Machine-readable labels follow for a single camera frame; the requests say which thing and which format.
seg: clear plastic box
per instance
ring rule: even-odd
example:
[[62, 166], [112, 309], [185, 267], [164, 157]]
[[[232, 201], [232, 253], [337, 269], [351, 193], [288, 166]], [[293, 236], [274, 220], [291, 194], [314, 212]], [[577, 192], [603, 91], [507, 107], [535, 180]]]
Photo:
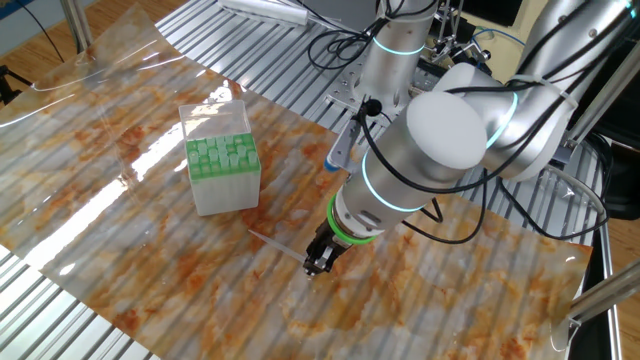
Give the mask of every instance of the clear plastic box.
[[260, 159], [244, 101], [180, 106], [198, 215], [258, 206]]

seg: metal bracket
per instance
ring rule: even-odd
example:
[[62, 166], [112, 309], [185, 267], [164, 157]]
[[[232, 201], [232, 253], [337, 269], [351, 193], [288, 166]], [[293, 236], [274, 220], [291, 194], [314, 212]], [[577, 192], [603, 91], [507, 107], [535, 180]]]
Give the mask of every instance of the metal bracket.
[[349, 173], [357, 171], [359, 165], [351, 160], [351, 149], [360, 136], [361, 125], [357, 121], [349, 120], [336, 142], [333, 143], [327, 161], [330, 165], [347, 170]]
[[[354, 93], [354, 87], [360, 75], [362, 73], [362, 67], [367, 59], [367, 54], [362, 54], [357, 61], [349, 64], [347, 67], [342, 70], [342, 73], [338, 75], [338, 77], [333, 81], [331, 86], [327, 89], [326, 92], [326, 100], [329, 102], [334, 102], [338, 106], [344, 107], [353, 112], [357, 112], [360, 108], [360, 100], [358, 95]], [[416, 69], [416, 72], [413, 75], [412, 84], [413, 87], [424, 91], [431, 91], [436, 83], [438, 82], [438, 78], [425, 72], [420, 69]], [[405, 108], [411, 101], [410, 96], [401, 96], [399, 99], [399, 103], [396, 107], [395, 111], [389, 112], [386, 109], [382, 109], [385, 114], [387, 114], [391, 119], [400, 115], [400, 111]], [[369, 119], [373, 121], [377, 121], [378, 124], [384, 123], [386, 119], [383, 119], [381, 115], [376, 117], [369, 117]]]

